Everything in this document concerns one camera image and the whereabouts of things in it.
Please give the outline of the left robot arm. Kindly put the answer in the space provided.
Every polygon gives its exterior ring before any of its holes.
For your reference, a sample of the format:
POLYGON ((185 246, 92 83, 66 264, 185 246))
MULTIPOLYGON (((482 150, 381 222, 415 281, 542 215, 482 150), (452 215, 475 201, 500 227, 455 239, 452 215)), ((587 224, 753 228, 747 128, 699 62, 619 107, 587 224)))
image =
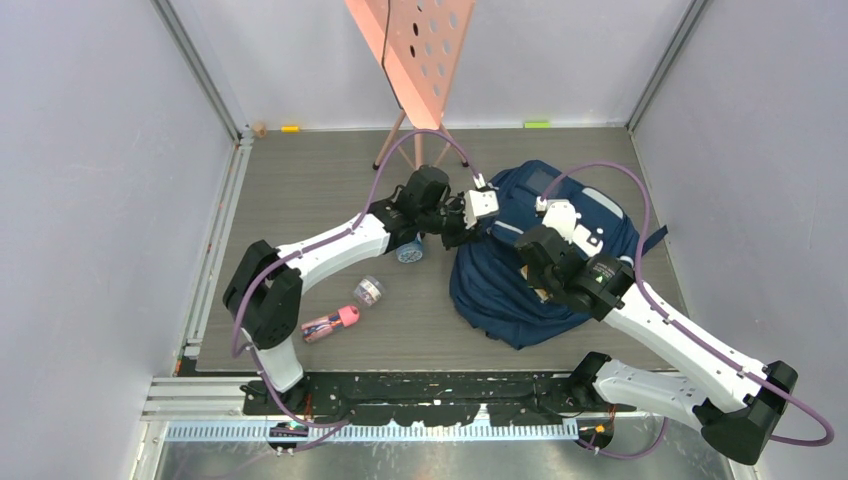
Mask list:
POLYGON ((473 189, 451 195, 449 177, 425 166, 387 198, 371 200, 348 222, 308 240, 273 247, 251 244, 223 294, 236 338, 245 337, 280 412, 298 412, 307 398, 304 369, 291 339, 301 298, 313 286, 358 262, 393 252, 419 235, 438 235, 450 249, 478 238, 494 216, 494 187, 475 175, 473 189))

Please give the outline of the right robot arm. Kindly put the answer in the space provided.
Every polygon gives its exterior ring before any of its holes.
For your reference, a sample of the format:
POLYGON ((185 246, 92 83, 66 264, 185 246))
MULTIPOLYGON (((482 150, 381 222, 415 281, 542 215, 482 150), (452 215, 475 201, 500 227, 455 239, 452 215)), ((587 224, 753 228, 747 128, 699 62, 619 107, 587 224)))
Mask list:
POLYGON ((673 308, 661 315, 653 307, 661 298, 636 283, 629 263, 602 252, 585 258, 553 228, 531 228, 515 248, 531 288, 626 333, 681 374, 674 379, 591 352, 570 385, 577 406, 634 406, 698 431, 737 463, 758 462, 798 381, 793 367, 739 353, 673 308))

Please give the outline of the navy blue student backpack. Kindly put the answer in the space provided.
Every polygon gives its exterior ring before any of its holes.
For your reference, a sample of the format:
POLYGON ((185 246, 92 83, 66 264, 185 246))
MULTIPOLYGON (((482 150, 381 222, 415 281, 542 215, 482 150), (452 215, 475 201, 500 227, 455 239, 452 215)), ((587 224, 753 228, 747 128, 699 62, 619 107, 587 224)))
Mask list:
MULTIPOLYGON (((479 241, 458 248, 451 272, 449 295, 456 311, 472 327, 483 330, 516 350, 549 340, 589 320, 564 305, 545 303, 530 289, 514 248, 518 237, 541 224, 537 198, 560 175, 560 170, 529 160, 502 170, 491 180, 499 212, 486 219, 479 241)), ((579 225, 599 236, 601 250, 631 263, 639 232, 615 201, 601 191, 568 177, 551 193, 567 199, 580 214, 579 225)))

